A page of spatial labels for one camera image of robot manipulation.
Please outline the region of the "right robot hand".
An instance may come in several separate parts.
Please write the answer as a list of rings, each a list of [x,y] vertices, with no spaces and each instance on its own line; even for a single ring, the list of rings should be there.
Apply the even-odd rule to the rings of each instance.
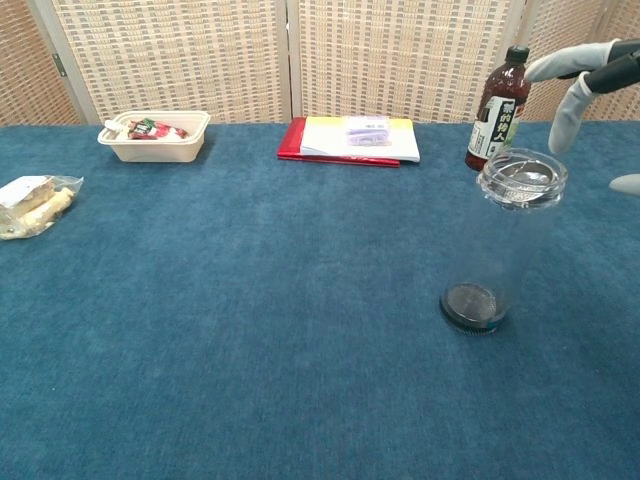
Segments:
[[[548,139],[549,150],[560,155],[573,145],[587,107],[598,96],[639,82],[639,40],[563,48],[534,61],[525,73],[529,83],[554,78],[574,81],[556,109]]]

